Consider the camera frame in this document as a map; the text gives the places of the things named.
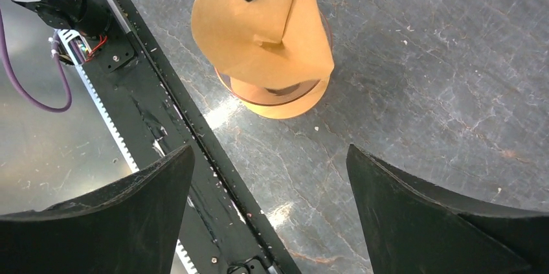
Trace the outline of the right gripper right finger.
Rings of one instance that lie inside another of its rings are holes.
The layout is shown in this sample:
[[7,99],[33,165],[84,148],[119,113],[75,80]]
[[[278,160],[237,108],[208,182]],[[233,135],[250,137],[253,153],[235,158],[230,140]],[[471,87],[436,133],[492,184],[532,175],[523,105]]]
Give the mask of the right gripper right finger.
[[464,196],[350,145],[346,156],[375,273],[547,273],[548,214]]

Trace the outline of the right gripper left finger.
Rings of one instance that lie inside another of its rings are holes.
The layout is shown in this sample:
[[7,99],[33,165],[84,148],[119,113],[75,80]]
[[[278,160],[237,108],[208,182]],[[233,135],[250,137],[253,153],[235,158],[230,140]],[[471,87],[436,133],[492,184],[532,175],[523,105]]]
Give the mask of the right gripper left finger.
[[195,155],[150,166],[42,211],[1,217],[2,273],[169,273]]

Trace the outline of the clear glass dripper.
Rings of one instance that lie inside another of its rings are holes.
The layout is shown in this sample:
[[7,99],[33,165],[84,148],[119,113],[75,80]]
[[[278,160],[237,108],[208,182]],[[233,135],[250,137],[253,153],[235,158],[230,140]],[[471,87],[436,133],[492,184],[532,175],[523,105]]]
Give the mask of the clear glass dripper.
[[235,97],[256,106],[282,106],[304,97],[316,88],[320,80],[308,80],[282,89],[272,89],[242,82],[214,69],[219,81]]

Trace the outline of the brown paper coffee filter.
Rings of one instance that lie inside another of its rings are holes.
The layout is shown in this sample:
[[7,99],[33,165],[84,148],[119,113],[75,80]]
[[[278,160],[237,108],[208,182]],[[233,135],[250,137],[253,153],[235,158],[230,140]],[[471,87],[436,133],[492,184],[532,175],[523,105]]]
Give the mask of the brown paper coffee filter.
[[191,30],[220,73],[255,86],[281,89],[334,68],[317,0],[195,0]]

